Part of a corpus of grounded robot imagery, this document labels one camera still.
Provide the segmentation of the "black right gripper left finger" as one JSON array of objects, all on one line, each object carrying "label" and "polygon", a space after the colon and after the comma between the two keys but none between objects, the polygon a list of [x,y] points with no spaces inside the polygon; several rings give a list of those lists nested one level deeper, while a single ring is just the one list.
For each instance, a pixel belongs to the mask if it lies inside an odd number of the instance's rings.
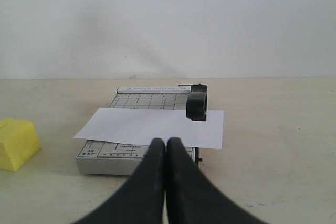
[{"label": "black right gripper left finger", "polygon": [[162,223],[165,144],[155,138],[127,181],[76,223]]}]

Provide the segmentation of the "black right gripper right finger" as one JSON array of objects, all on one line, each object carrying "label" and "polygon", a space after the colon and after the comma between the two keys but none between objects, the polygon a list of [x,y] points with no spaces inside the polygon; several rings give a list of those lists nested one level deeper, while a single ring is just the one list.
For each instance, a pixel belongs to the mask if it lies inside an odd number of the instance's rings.
[{"label": "black right gripper right finger", "polygon": [[177,137],[167,142],[165,190],[169,223],[264,223],[218,190]]}]

